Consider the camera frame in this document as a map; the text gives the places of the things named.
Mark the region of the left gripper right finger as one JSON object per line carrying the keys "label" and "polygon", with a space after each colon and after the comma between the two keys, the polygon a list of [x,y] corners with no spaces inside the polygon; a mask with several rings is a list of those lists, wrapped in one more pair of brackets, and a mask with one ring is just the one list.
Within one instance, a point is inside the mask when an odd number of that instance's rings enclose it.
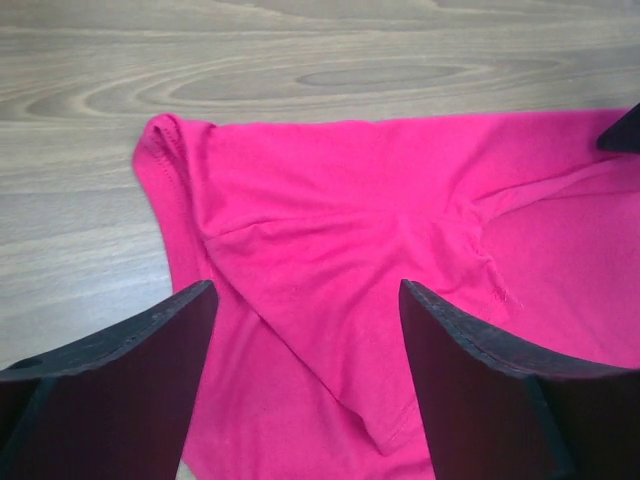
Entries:
{"label": "left gripper right finger", "polygon": [[401,325],[439,479],[635,479],[639,373],[538,346],[403,281]]}

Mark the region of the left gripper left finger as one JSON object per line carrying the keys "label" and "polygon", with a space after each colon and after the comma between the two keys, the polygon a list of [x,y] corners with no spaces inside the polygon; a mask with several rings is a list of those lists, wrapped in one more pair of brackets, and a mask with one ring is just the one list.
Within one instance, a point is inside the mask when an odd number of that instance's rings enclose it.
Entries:
{"label": "left gripper left finger", "polygon": [[199,281],[3,369],[2,478],[175,478],[217,307]]}

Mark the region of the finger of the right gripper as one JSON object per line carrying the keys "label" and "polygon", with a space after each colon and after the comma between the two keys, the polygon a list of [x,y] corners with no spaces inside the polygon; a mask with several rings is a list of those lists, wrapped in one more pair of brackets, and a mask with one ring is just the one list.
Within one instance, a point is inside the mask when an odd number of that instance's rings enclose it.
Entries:
{"label": "finger of the right gripper", "polygon": [[597,149],[605,152],[640,154],[640,105],[637,104],[597,139]]}

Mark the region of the pink t-shirt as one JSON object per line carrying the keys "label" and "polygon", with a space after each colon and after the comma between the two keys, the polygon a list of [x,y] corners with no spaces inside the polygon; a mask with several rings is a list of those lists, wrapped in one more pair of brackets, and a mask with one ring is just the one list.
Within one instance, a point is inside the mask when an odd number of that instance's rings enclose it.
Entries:
{"label": "pink t-shirt", "polygon": [[550,349],[639,363],[639,159],[617,110],[214,125],[164,114],[134,170],[213,339],[199,479],[430,479],[403,280]]}

